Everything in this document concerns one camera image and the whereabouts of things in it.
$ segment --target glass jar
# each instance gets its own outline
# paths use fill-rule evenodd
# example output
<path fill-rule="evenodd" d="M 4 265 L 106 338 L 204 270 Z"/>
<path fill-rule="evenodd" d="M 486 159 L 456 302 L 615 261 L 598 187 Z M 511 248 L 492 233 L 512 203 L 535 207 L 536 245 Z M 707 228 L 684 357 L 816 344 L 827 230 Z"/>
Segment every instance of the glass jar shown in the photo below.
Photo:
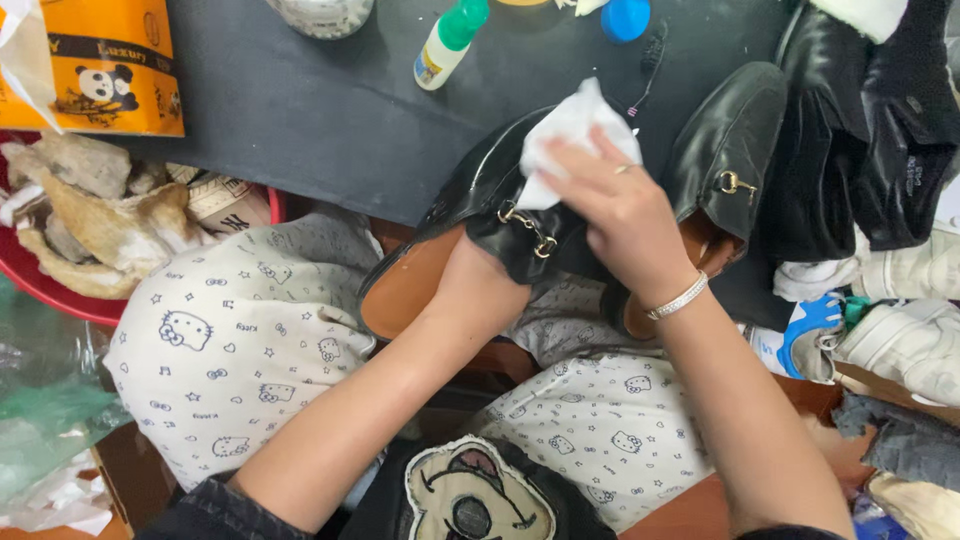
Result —
<path fill-rule="evenodd" d="M 340 39 L 367 22 L 374 0 L 267 0 L 287 24 L 318 39 Z"/>

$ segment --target dark gray tabletop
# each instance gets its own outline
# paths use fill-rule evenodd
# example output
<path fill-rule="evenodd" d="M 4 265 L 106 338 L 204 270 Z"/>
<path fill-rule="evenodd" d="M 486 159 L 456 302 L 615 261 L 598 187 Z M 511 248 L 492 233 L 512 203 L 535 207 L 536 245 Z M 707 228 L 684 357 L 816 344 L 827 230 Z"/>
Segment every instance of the dark gray tabletop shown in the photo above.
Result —
<path fill-rule="evenodd" d="M 187 137 L 107 137 L 136 155 L 217 170 L 413 225 L 467 150 L 557 103 L 586 77 L 632 105 L 645 37 L 617 46 L 600 12 L 553 2 L 491 16 L 447 84 L 421 90 L 414 59 L 451 0 L 379 0 L 357 34 L 304 37 L 264 0 L 167 0 Z M 651 0 L 669 38 L 637 115 L 657 177 L 686 119 L 747 61 L 771 60 L 797 0 Z"/>

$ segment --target hello kitty print pants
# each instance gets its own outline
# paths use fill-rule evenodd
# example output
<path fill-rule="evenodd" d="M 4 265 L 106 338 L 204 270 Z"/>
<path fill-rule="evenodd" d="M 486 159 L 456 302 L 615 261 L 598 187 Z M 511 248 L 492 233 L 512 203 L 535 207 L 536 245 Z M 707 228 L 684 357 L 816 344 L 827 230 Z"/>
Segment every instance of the hello kitty print pants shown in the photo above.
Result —
<path fill-rule="evenodd" d="M 137 287 L 105 364 L 184 489 L 239 468 L 363 364 L 375 343 L 356 291 L 380 258 L 365 218 L 320 205 L 180 254 Z M 601 292 L 571 278 L 528 307 L 505 334 L 543 371 L 465 430 L 563 474 L 619 532 L 712 470 L 669 362 L 601 321 Z"/>

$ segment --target blue bottle cap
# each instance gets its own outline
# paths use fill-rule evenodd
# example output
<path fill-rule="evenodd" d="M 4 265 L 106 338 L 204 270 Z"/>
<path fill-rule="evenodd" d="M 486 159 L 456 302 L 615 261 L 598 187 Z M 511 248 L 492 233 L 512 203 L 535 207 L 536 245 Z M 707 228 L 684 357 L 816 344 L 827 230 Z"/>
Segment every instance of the blue bottle cap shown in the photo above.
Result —
<path fill-rule="evenodd" d="M 650 24 L 648 0 L 610 0 L 600 12 L 600 25 L 607 39 L 622 44 L 643 34 Z"/>

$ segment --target sleeve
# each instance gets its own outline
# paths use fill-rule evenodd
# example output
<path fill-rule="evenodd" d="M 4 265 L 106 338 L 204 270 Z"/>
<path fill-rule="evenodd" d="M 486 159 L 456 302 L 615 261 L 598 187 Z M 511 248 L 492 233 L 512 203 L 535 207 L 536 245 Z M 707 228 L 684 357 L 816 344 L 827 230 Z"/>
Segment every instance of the sleeve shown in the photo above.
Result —
<path fill-rule="evenodd" d="M 206 479 L 139 531 L 135 540 L 311 540 L 266 508 L 227 485 Z"/>
<path fill-rule="evenodd" d="M 736 540 L 847 540 L 821 528 L 782 526 L 748 532 Z"/>

